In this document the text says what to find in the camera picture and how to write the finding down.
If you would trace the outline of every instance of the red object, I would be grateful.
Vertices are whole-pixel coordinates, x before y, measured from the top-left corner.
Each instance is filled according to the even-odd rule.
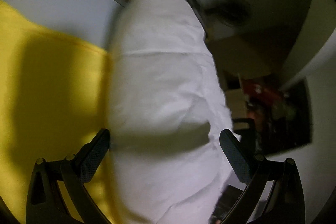
[[[283,94],[280,91],[262,86],[252,80],[241,79],[241,85],[244,94],[247,94],[250,98],[259,100],[266,106],[271,107],[274,102],[283,100]]]

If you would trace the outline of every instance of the yellow sheet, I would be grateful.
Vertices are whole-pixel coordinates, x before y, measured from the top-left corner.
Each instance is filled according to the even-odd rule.
[[[105,127],[109,67],[103,49],[29,22],[0,0],[0,196],[20,223],[35,161],[77,153]],[[119,223],[108,158],[86,188]]]

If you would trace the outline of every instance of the white fabric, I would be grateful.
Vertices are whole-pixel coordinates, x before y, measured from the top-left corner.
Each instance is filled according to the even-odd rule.
[[[232,128],[204,30],[184,0],[133,0],[114,38],[109,125],[125,223],[206,224]]]

